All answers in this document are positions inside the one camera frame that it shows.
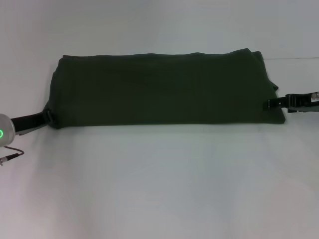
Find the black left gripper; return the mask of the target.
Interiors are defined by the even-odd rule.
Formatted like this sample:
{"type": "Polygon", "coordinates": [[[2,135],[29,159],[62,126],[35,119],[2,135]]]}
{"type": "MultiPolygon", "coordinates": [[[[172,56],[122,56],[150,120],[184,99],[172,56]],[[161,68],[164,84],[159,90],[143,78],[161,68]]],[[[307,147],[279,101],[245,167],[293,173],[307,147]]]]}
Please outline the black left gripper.
{"type": "Polygon", "coordinates": [[[46,124],[56,124],[55,117],[49,109],[44,109],[43,112],[34,115],[13,118],[11,121],[15,129],[15,135],[25,135],[46,126],[46,124]]]}

